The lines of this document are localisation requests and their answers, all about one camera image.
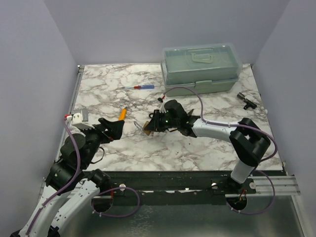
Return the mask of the brass padlock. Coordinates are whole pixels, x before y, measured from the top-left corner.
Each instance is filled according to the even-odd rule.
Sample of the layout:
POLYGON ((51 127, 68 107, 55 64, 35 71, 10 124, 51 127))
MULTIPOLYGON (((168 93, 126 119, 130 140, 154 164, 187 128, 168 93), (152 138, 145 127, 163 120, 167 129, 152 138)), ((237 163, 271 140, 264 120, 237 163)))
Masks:
POLYGON ((147 136, 153 136, 154 135, 154 124, 151 121, 146 121, 143 124, 141 124, 138 121, 133 122, 135 127, 141 131, 143 134, 146 134, 147 136))

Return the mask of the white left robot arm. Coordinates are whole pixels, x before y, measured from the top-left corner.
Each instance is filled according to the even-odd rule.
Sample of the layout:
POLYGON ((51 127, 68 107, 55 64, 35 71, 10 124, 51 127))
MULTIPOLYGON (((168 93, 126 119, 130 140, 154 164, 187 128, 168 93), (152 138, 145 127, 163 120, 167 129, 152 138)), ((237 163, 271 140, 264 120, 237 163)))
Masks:
POLYGON ((13 237, 60 237, 69 221, 94 195, 109 191, 110 177, 100 169, 85 175, 102 144, 119 140, 124 121, 98 119, 89 124, 80 113, 66 115, 68 133, 60 158, 50 168, 40 200, 26 225, 13 237))

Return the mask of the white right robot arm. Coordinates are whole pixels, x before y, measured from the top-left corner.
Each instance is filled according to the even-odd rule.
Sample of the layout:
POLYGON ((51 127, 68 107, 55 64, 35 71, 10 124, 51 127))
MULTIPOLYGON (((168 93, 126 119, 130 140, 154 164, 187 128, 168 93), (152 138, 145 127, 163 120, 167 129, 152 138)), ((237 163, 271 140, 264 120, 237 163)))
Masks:
POLYGON ((245 188, 246 179, 257 168, 271 144, 268 136, 249 118, 243 118, 237 124, 207 123, 201 116, 187 113, 176 100, 162 103, 150 118, 143 126, 147 134, 175 130, 184 136, 230 142, 239 158, 227 181, 228 190, 234 194, 245 188))

